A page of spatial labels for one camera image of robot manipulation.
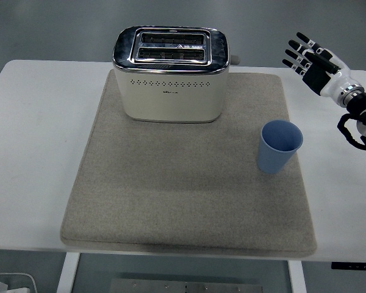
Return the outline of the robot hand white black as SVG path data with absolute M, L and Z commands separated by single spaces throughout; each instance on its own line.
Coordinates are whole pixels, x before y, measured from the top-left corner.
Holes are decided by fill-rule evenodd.
M 284 65 L 293 70 L 317 95 L 332 98 L 341 103 L 343 98 L 360 83 L 351 77 L 349 67 L 332 51 L 319 45 L 301 32 L 298 40 L 289 40 L 288 58 Z

